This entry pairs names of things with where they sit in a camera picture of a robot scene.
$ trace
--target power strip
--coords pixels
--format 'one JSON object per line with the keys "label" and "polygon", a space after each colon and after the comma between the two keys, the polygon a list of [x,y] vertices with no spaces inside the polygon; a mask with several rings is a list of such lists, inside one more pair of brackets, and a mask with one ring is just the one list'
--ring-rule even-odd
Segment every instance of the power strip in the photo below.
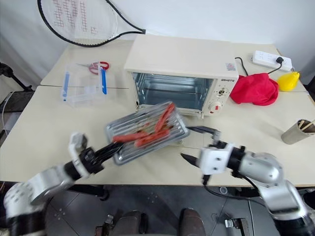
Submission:
{"label": "power strip", "polygon": [[282,57],[284,61],[282,62],[282,67],[280,70],[283,71],[291,71],[292,70],[292,62],[290,58],[286,58],[283,56],[271,54],[271,53],[266,53],[262,51],[255,51],[253,56],[252,56],[252,62],[257,65],[263,65],[266,67],[270,68],[278,68],[280,66],[279,63],[276,62],[276,59],[278,57]]}

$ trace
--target red cloth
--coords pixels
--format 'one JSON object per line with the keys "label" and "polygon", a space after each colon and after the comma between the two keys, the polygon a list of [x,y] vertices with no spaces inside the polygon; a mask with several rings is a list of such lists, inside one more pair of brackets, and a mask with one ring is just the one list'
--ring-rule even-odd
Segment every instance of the red cloth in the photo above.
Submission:
{"label": "red cloth", "polygon": [[267,106],[277,100],[279,85],[267,73],[239,76],[231,93],[237,104],[252,102],[254,105]]}

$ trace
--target metal cup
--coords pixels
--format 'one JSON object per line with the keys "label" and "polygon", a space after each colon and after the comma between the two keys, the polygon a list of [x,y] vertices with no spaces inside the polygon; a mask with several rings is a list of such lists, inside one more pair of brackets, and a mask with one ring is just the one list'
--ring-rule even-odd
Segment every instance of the metal cup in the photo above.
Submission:
{"label": "metal cup", "polygon": [[284,141],[286,144],[294,144],[298,141],[301,141],[302,139],[313,136],[311,133],[315,133],[315,125],[311,124],[308,128],[302,131],[301,129],[311,122],[304,120],[302,127],[299,128],[301,121],[302,119],[296,122],[291,128],[281,135],[282,141]]}

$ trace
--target oven knob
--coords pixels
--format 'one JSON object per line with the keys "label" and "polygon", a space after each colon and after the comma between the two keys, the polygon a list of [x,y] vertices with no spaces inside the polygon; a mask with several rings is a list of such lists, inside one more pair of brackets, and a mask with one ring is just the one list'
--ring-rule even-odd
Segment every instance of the oven knob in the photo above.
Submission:
{"label": "oven knob", "polygon": [[213,102],[213,103],[210,103],[209,113],[210,114],[219,113],[221,109],[222,109],[222,104],[220,102]]}

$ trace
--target chopstick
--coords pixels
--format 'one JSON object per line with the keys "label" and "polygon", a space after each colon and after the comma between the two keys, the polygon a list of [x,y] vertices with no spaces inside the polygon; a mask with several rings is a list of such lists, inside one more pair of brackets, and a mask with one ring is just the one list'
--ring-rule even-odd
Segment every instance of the chopstick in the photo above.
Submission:
{"label": "chopstick", "polygon": [[310,127],[313,123],[315,123],[315,120],[313,120],[312,122],[310,122],[308,125],[305,125],[301,131],[304,131],[305,129],[307,129],[308,127]]}
{"label": "chopstick", "polygon": [[301,120],[300,124],[299,124],[299,128],[301,129],[302,125],[304,124],[305,120]]}

